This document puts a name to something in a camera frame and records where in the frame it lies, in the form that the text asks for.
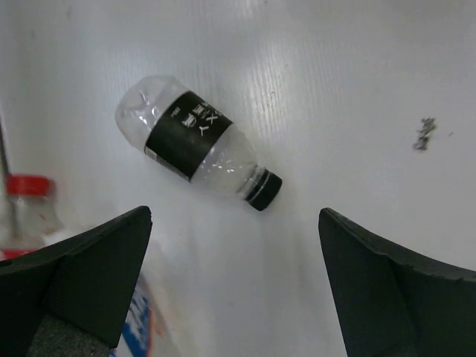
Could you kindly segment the red cap crushed bottle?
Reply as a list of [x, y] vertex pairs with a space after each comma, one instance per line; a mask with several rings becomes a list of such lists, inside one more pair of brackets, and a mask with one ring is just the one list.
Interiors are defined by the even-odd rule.
[[63, 228], [55, 211], [56, 184], [46, 176], [10, 174], [6, 194], [13, 208], [10, 234], [1, 239], [1, 259], [9, 260], [45, 246]]

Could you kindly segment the black label clear bottle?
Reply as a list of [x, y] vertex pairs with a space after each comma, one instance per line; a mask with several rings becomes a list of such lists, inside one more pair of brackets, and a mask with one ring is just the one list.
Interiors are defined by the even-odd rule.
[[115, 122], [143, 154], [203, 190], [233, 196], [258, 211], [283, 180], [260, 165], [245, 134], [172, 76], [148, 76], [120, 99]]

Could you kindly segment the blue orange label bottle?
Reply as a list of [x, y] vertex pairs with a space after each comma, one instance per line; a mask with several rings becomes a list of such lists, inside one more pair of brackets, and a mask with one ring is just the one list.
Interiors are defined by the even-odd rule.
[[140, 273], [116, 348], [109, 356], [165, 356], [164, 328], [144, 274]]

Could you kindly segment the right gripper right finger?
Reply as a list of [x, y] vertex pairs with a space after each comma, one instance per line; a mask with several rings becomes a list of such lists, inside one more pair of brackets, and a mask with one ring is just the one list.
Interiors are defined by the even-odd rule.
[[380, 237], [330, 208], [319, 237], [349, 356], [474, 356], [475, 272]]

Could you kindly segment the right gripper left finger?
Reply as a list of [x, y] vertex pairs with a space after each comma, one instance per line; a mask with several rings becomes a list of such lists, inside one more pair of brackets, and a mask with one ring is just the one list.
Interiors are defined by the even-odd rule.
[[108, 356], [120, 340], [149, 244], [139, 206], [1, 262], [2, 356]]

